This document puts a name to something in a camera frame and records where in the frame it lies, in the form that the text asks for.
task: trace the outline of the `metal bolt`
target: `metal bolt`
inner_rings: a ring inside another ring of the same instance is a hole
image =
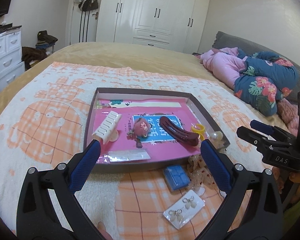
[[[266,169],[265,172],[266,172],[266,174],[268,174],[268,175],[271,175],[271,174],[272,174],[272,171],[271,171],[270,169]]]
[[[236,164],[234,167],[238,171],[242,171],[243,170],[243,166],[241,164]]]
[[[64,170],[65,168],[66,168],[66,164],[65,163],[60,163],[58,165],[58,170],[60,170],[60,171]]]
[[[30,168],[29,170],[28,170],[28,173],[29,174],[32,174],[32,173],[34,173],[35,172],[35,168],[34,167],[32,167],[32,168]]]

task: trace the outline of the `white door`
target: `white door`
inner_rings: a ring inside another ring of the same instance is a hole
[[[183,52],[188,30],[192,22],[191,17],[194,8],[194,2],[195,0],[179,0],[178,12],[176,13],[176,18],[173,25],[174,33],[169,44],[170,50]]]
[[[154,29],[155,21],[159,15],[160,0],[141,0],[136,29],[150,30]]]
[[[79,42],[96,41],[99,8],[93,11],[82,12],[79,4],[73,2],[70,44]]]
[[[121,6],[121,0],[101,1],[96,41],[114,42],[115,27]]]
[[[156,32],[173,34],[182,0],[160,0],[154,30]]]
[[[121,0],[114,42],[132,43],[140,0]]]
[[[206,21],[210,0],[195,0],[191,23],[183,53],[197,52]]]

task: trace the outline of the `earring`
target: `earring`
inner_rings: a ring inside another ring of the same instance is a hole
[[[193,196],[191,196],[189,199],[184,198],[182,202],[186,204],[186,209],[189,209],[190,207],[195,208],[197,206],[197,203],[194,202]]]
[[[181,222],[181,220],[183,219],[181,213],[182,213],[181,209],[178,209],[177,211],[170,210],[169,211],[170,221],[173,222],[174,220],[176,220],[176,218],[178,218],[178,221]]]

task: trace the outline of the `wardrobe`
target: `wardrobe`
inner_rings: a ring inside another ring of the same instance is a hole
[[[197,52],[209,0],[102,0],[96,41]]]

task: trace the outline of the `white wall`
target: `white wall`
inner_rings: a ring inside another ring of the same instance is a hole
[[[0,23],[22,25],[21,44],[35,47],[37,33],[47,30],[58,38],[55,50],[66,44],[66,20],[69,0],[11,0],[9,13],[0,18]]]
[[[259,43],[300,65],[300,0],[210,0],[199,52],[216,33]]]

